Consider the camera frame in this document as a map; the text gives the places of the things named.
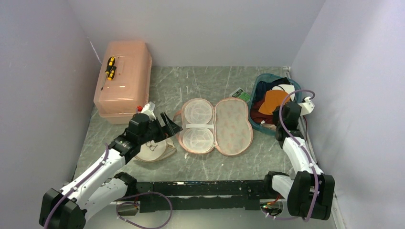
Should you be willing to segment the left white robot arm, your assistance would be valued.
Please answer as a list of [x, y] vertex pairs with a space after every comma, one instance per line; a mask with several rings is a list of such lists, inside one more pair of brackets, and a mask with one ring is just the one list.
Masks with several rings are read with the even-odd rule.
[[86, 222], [110, 202], [132, 200], [137, 194], [137, 180], [118, 172], [147, 142], [161, 142], [175, 136], [182, 127], [165, 113], [165, 125], [146, 113], [130, 119], [125, 131], [105, 145], [102, 156], [82, 175], [60, 189], [49, 189], [43, 196], [39, 224], [45, 229], [82, 229]]

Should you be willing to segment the patterned beige oven mitt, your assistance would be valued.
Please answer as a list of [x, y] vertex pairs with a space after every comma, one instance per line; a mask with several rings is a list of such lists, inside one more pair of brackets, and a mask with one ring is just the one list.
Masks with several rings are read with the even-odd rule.
[[189, 153], [202, 155], [217, 149], [222, 155], [237, 156], [253, 141], [247, 103], [238, 98], [225, 98], [216, 105], [202, 98], [191, 99], [173, 120], [181, 123], [182, 131], [176, 137]]

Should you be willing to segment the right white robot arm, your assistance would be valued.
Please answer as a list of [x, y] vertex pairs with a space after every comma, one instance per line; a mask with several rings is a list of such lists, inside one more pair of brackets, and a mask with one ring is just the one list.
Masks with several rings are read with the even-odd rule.
[[278, 194], [284, 197], [288, 213], [293, 217], [328, 220], [335, 180], [318, 167], [308, 151], [304, 136], [298, 129], [301, 109], [298, 103], [290, 101], [273, 112], [277, 121], [275, 137], [291, 161], [294, 177], [269, 172], [263, 192], [269, 198]]

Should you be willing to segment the orange black bra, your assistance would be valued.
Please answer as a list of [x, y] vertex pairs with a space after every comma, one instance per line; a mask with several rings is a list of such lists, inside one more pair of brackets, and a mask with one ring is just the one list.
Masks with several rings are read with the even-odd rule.
[[264, 101], [258, 111], [264, 115], [272, 115], [278, 106], [291, 101], [288, 93], [282, 90], [269, 90], [264, 96]]

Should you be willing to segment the dark red bra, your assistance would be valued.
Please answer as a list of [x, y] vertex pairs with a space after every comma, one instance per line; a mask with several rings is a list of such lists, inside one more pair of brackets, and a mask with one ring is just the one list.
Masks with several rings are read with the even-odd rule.
[[263, 114], [259, 112], [260, 106], [263, 104], [263, 102], [256, 102], [253, 103], [251, 109], [250, 109], [250, 117], [253, 122], [256, 124], [271, 124], [273, 125], [273, 115], [272, 114]]

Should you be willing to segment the white mesh laundry bag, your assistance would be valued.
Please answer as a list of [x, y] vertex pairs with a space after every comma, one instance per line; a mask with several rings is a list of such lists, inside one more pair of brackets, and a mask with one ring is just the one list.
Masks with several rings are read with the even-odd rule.
[[176, 152], [177, 150], [170, 138], [157, 143], [150, 141], [141, 146], [140, 152], [135, 156], [135, 159], [151, 163], [166, 159]]

